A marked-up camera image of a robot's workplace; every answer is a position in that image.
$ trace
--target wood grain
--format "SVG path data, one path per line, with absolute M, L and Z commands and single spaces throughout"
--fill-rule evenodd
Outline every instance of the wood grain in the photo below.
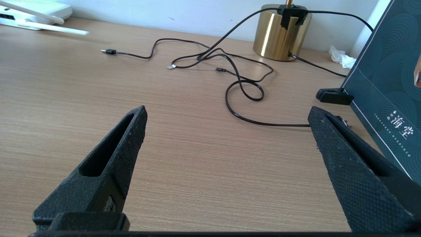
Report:
M 208 45 L 218 38 L 84 19 L 69 19 L 65 26 L 91 34 L 0 26 L 1 234 L 34 232 L 33 210 L 140 105 L 149 118 L 124 209 L 131 230 L 349 231 L 310 129 L 263 127 L 231 115 L 224 93 L 235 77 L 215 71 L 229 69 L 224 59 L 169 70 L 174 58 L 203 50 L 180 42 L 159 44 L 151 60 L 100 52 L 148 55 L 159 38 Z M 301 62 L 261 58 L 252 42 L 227 39 L 221 46 L 275 69 L 261 83 L 261 102 L 232 90 L 229 100 L 241 115 L 306 123 L 315 105 L 348 120 L 375 146 L 350 107 L 314 97 L 343 79 Z M 303 50 L 300 56 L 347 73 L 325 52 Z M 235 61 L 247 77 L 267 72 Z

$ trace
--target cable connector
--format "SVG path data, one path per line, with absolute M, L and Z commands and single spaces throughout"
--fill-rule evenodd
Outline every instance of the cable connector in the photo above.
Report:
M 106 53 L 106 54 L 116 54 L 117 53 L 117 50 L 115 50 L 115 49 L 107 49 L 107 50 L 105 50 L 105 49 L 101 49 L 101 52 L 103 52 L 103 53 Z

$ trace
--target white wall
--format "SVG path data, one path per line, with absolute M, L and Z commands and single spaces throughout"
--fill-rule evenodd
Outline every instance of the white wall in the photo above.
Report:
M 284 0 L 52 0 L 70 4 L 75 17 L 222 36 L 263 4 Z M 294 0 L 309 10 L 340 11 L 367 20 L 378 0 Z M 254 40 L 258 16 L 245 22 L 230 37 Z M 353 17 L 314 14 L 305 48 L 327 51 L 330 45 L 350 51 L 364 24 Z

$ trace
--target black cable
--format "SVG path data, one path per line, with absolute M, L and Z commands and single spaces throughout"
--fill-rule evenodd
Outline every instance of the black cable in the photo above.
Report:
M 155 43 L 154 43 L 154 45 L 152 46 L 152 51 L 151 51 L 151 54 L 148 56 L 148 57 L 143 57 L 143 56 L 139 56 L 139 55 L 135 55 L 135 54 L 129 54 L 129 53 L 124 53 L 124 52 L 117 52 L 116 50 L 112 50 L 112 49 L 107 49 L 107 50 L 102 50 L 103 52 L 105 52 L 105 53 L 107 53 L 107 54 L 124 54 L 124 55 L 129 55 L 129 56 L 134 56 L 134 57 L 138 57 L 138 58 L 142 58 L 142 59 L 150 59 L 150 58 L 152 58 L 152 56 L 153 56 L 153 53 L 154 53 L 154 49 L 155 49 L 155 47 L 156 47 L 156 45 L 158 44 L 158 42 L 160 42 L 160 41 L 162 41 L 162 40 L 176 40 L 176 41 L 182 41 L 182 42 L 188 42 L 188 43 L 195 43 L 195 44 L 199 44 L 199 45 L 202 45 L 202 46 L 204 46 L 204 47 L 206 47 L 206 48 L 208 48 L 206 51 L 204 51 L 204 52 L 202 52 L 202 53 L 199 53 L 199 54 L 193 54 L 193 55 L 188 55 L 188 56 L 183 56 L 183 57 L 179 57 L 179 58 L 176 58 L 176 59 L 174 59 L 172 62 L 171 62 L 171 65 L 172 65 L 172 68 L 189 68 L 189 67 L 193 67 L 193 66 L 195 66 L 195 65 L 197 65 L 197 64 L 199 64 L 200 62 L 202 62 L 202 61 L 205 61 L 205 60 L 209 60 L 209 59 L 212 59 L 212 58 L 214 58 L 214 57 L 223 57 L 223 58 L 225 58 L 226 60 L 228 60 L 228 62 L 231 64 L 231 66 L 233 67 L 233 69 L 234 69 L 234 71 L 235 71 L 235 73 L 233 73 L 233 72 L 230 72 L 230 71 L 228 71 L 228 70 L 226 70 L 226 69 L 223 69 L 223 68 L 217 68 L 216 70 L 217 71 L 221 71 L 221 72 L 228 72 L 229 74 L 231 74 L 231 75 L 234 75 L 234 76 L 236 76 L 237 77 L 237 81 L 235 81 L 234 83 L 232 83 L 227 89 L 226 89 L 226 91 L 225 91 L 225 103 L 226 103 L 226 106 L 227 106 L 227 108 L 228 108 L 228 110 L 234 115 L 234 116 L 236 116 L 237 118 L 239 118 L 239 119 L 242 119 L 242 120 L 244 120 L 244 121 L 246 121 L 246 122 L 249 122 L 249 123 L 253 123 L 253 124 L 258 124 L 258 125 L 264 125 L 264 126 L 277 126 L 277 127 L 309 127 L 310 125 L 309 124 L 272 124 L 272 123 L 264 123 L 264 122 L 259 122 L 259 121 L 255 121 L 255 120 L 251 120 L 251 119 L 248 119 L 248 118 L 245 118 L 245 117 L 242 117 L 241 115 L 239 115 L 238 113 L 236 113 L 232 108 L 231 108 L 231 106 L 229 105 L 229 102 L 228 102 L 228 92 L 229 92 L 229 90 L 234 86 L 234 85 L 236 85 L 236 84 L 239 84 L 239 86 L 240 86 L 240 88 L 241 88 L 241 91 L 243 92 L 243 94 L 248 98 L 248 99 L 250 99 L 250 100 L 253 100 L 253 101 L 260 101 L 260 100 L 262 100 L 263 99 L 263 97 L 264 97 L 264 90 L 263 90 L 263 88 L 260 86 L 260 85 L 258 85 L 257 84 L 257 82 L 261 82 L 266 76 L 268 76 L 269 74 L 271 74 L 272 72 L 273 72 L 273 68 L 272 67 L 270 67 L 269 65 L 267 65 L 267 64 L 265 64 L 265 63 L 262 63 L 262 62 L 259 62 L 259 61 L 256 61 L 256 60 L 253 60 L 253 59 L 249 59 L 249 58 L 246 58 L 246 57 L 243 57 L 243 56 L 240 56 L 240 55 L 235 55 L 235 54 L 229 54 L 229 53 L 227 53 L 227 52 L 225 52 L 223 49 L 221 49 L 221 48 L 216 48 L 216 49 L 214 49 L 219 43 L 221 43 L 221 41 L 223 41 L 228 35 L 230 35 L 237 27 L 239 27 L 242 23 L 244 23 L 245 21 L 247 21 L 249 18 L 251 18 L 251 17 L 253 17 L 254 15 L 256 15 L 256 14 L 258 14 L 258 13 L 260 13 L 260 12 L 263 12 L 263 11 L 268 11 L 268 10 L 278 10 L 278 8 L 265 8 L 265 9 L 261 9 L 261 10 L 259 10 L 259 11 L 256 11 L 256 12 L 254 12 L 254 13 L 252 13 L 251 15 L 249 15 L 249 16 L 247 16 L 246 18 L 244 18 L 242 21 L 240 21 L 237 25 L 235 25 L 230 31 L 228 31 L 223 37 L 221 37 L 214 45 L 212 45 L 211 47 L 208 47 L 208 46 L 206 46 L 206 45 L 204 45 L 204 44 L 202 44 L 202 43 L 199 43 L 199 42 L 196 42 L 196 41 L 191 41 L 191 40 L 182 40 L 182 39 L 175 39 L 175 38 L 162 38 L 162 39 L 159 39 L 159 40 L 157 40 L 157 41 L 155 41 Z M 354 16 L 354 15 L 351 15 L 351 14 L 347 14 L 347 13 L 339 13 L 339 12 L 330 12 L 330 11 L 309 11 L 309 13 L 330 13 L 330 14 L 338 14 L 338 15 L 346 15 L 346 16 L 352 16 L 352 17 L 355 17 L 355 18 L 357 18 L 357 19 L 359 19 L 360 21 L 362 21 L 364 24 L 366 24 L 367 25 L 367 27 L 372 31 L 373 29 L 371 28 L 371 26 L 367 23 L 367 22 L 365 22 L 363 19 L 361 19 L 360 17 L 357 17 L 357 16 Z M 220 51 L 222 51 L 223 52 L 223 54 L 213 54 L 214 52 L 216 52 L 216 51 L 218 51 L 218 50 L 220 50 Z M 232 57 L 239 57 L 239 58 L 241 58 L 241 59 L 245 59 L 245 60 L 248 60 L 248 61 L 252 61 L 252 62 L 256 62 L 256 63 L 259 63 L 259 64 L 261 64 L 261 65 L 264 65 L 264 66 L 266 66 L 266 67 L 268 67 L 271 71 L 270 72 L 268 72 L 268 73 L 266 73 L 260 80 L 251 80 L 251 79 L 248 79 L 248 78 L 246 78 L 246 77 L 243 77 L 243 76 L 241 76 L 240 75 L 240 73 L 238 72 L 238 69 L 237 69 L 237 67 L 236 67 L 236 65 L 235 65 L 235 63 L 233 62 L 233 60 L 228 56 L 228 55 L 230 55 L 230 56 L 232 56 Z M 289 56 L 290 57 L 293 57 L 293 58 L 295 58 L 295 59 L 297 59 L 297 60 L 299 60 L 299 61 L 302 61 L 302 62 L 305 62 L 305 63 L 307 63 L 307 64 L 310 64 L 310 65 L 312 65 L 312 66 L 315 66 L 315 67 L 318 67 L 318 68 L 321 68 L 321 69 L 324 69 L 324 70 L 326 70 L 326 71 L 328 71 L 328 72 L 331 72 L 331 73 L 333 73 L 333 74 L 336 74 L 336 75 L 339 75 L 339 76 L 345 76 L 345 75 L 342 75 L 342 74 L 339 74 L 339 73 L 336 73 L 336 72 L 333 72 L 333 71 L 331 71 L 331 70 L 328 70 L 328 69 L 326 69 L 326 68 L 323 68 L 323 67 L 321 67 L 321 66 L 318 66 L 318 65 L 316 65 L 316 64 L 313 64 L 313 63 L 311 63 L 311 62 L 309 62 L 309 61 L 306 61 L 306 60 L 304 60 L 304 59 L 302 59 L 302 58 L 300 58 L 300 57 L 298 57 L 298 56 L 296 56 L 296 55 L 293 55 L 293 54 L 289 54 Z M 186 59 L 186 58 L 191 58 L 191 57 L 197 57 L 196 58 L 196 62 L 195 63 L 193 63 L 193 64 L 191 64 L 191 65 L 188 65 L 188 66 L 177 66 L 175 63 L 177 62 L 177 61 L 179 61 L 179 60 L 181 60 L 181 59 Z M 244 90 L 244 88 L 243 88 L 243 86 L 242 86 L 242 83 L 249 83 L 249 84 L 252 84 L 252 85 L 254 85 L 254 86 L 256 86 L 258 89 L 259 89 L 259 91 L 261 92 L 261 96 L 259 97 L 259 98 L 254 98 L 254 97 L 251 97 L 250 95 L 248 95 L 246 92 L 245 92 L 245 90 Z

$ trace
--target brass cylinder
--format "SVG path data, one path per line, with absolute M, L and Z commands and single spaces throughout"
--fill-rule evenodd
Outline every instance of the brass cylinder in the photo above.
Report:
M 266 4 L 263 8 L 277 8 L 279 4 Z M 291 61 L 292 53 L 298 55 L 303 45 L 304 38 L 309 28 L 312 14 L 309 13 L 301 26 L 296 26 L 298 17 L 291 17 L 288 30 L 281 27 L 282 15 L 276 10 L 263 11 L 260 13 L 254 38 L 253 50 L 269 59 L 277 61 Z

